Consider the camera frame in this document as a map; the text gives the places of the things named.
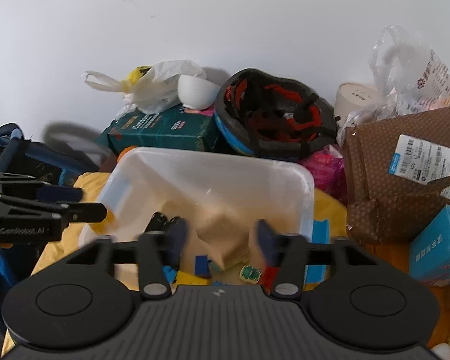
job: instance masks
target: white wall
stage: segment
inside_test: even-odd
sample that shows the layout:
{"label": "white wall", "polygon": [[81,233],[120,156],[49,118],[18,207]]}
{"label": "white wall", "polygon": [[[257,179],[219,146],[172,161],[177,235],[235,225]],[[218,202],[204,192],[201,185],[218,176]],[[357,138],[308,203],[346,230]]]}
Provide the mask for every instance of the white wall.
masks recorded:
{"label": "white wall", "polygon": [[450,0],[0,0],[0,125],[106,127],[116,94],[83,84],[85,70],[116,78],[139,65],[192,59],[297,78],[335,102],[339,83],[372,82],[381,29],[420,30],[450,66]]}

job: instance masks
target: white plastic bag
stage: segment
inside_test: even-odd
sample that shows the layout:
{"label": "white plastic bag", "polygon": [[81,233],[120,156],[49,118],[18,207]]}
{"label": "white plastic bag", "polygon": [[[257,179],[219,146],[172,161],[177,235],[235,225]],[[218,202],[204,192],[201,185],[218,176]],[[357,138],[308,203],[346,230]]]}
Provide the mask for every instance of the white plastic bag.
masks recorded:
{"label": "white plastic bag", "polygon": [[384,101],[348,115],[337,133],[340,146],[346,127],[450,106],[450,69],[419,34],[385,27],[368,64]]}
{"label": "white plastic bag", "polygon": [[200,66],[184,59],[161,62],[152,67],[138,67],[123,81],[103,73],[86,71],[83,81],[99,91],[122,93],[125,107],[115,115],[118,119],[136,108],[144,114],[159,114],[178,104],[176,88],[181,74],[207,78]]}

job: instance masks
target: barcode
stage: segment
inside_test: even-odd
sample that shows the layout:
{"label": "barcode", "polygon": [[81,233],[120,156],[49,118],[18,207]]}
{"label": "barcode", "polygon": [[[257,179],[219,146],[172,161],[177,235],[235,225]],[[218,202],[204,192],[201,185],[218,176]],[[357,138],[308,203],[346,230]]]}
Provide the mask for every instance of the barcode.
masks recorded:
{"label": "barcode", "polygon": [[400,173],[403,175],[407,172],[407,168],[412,159],[413,142],[413,139],[409,139],[408,143],[406,144],[405,155],[403,156],[402,165],[400,166]]}
{"label": "barcode", "polygon": [[442,147],[437,147],[437,158],[435,159],[435,166],[437,167],[442,162]]}

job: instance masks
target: orange wooden surface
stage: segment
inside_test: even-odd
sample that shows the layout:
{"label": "orange wooden surface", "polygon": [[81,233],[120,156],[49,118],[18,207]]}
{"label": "orange wooden surface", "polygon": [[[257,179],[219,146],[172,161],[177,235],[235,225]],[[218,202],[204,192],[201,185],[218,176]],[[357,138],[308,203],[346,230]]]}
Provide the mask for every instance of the orange wooden surface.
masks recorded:
{"label": "orange wooden surface", "polygon": [[[389,244],[389,245],[367,245],[368,251],[375,254],[400,269],[402,272],[408,273],[408,244]],[[430,291],[437,297],[440,303],[440,319],[432,333],[428,347],[434,347],[437,344],[447,342],[447,337],[450,335],[450,309],[445,310],[443,305],[443,288],[429,287]]]}

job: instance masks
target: white bowl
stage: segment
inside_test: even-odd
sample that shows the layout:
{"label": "white bowl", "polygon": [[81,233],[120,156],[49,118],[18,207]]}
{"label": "white bowl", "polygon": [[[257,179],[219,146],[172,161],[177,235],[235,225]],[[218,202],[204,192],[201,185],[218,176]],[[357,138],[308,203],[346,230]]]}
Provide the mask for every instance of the white bowl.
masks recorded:
{"label": "white bowl", "polygon": [[220,87],[199,77],[182,74],[178,78],[178,98],[190,109],[205,109],[212,105]]}

